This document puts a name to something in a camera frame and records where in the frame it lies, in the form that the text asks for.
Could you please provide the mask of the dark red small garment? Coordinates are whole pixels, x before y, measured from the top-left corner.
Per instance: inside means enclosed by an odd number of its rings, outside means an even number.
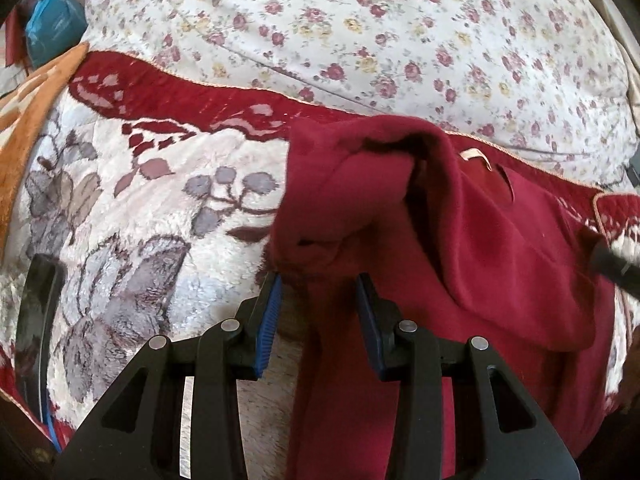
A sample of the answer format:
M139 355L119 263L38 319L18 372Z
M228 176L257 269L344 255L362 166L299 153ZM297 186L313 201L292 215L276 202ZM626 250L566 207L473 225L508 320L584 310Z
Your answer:
M561 180L409 117L308 119L288 132L270 245L302 297L311 337L296 392L286 474L379 479L398 388L367 359L352 285L435 335L485 337L573 455L598 432L613 286L590 269L599 235L556 198Z

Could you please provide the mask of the white floral quilt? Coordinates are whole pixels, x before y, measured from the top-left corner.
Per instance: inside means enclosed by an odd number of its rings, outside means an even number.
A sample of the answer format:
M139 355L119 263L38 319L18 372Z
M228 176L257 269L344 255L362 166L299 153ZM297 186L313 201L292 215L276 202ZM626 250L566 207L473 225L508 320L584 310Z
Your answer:
M180 76L421 117L628 191L639 48L611 0L86 0L86 38Z

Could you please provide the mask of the red white floral plush blanket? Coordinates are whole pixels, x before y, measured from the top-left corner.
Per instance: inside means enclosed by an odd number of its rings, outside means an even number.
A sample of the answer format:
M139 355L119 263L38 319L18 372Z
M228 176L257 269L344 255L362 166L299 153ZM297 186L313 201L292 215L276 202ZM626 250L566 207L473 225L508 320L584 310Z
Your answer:
M202 336L235 316L268 272L281 274L270 238L292 123L378 116L416 118L197 84L128 55L88 50L49 110L14 200L1 253L2 396L65 448L152 337ZM429 123L471 141L464 159L491 148L561 180L562 207L616 256L638 263L637 194L604 192ZM614 289L603 424L639 401L639 304L597 276ZM294 338L302 357L296 400L311 328L302 297L282 280L307 323ZM288 452L295 401L287 432L276 398L248 392L241 404L246 452Z

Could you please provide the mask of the blue plastic bag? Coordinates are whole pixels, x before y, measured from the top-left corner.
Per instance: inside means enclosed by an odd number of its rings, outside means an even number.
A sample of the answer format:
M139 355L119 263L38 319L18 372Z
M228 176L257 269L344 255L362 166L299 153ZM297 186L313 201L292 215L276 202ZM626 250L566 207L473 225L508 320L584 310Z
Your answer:
M78 0L38 0L25 26L30 64L39 68L76 46L87 28Z

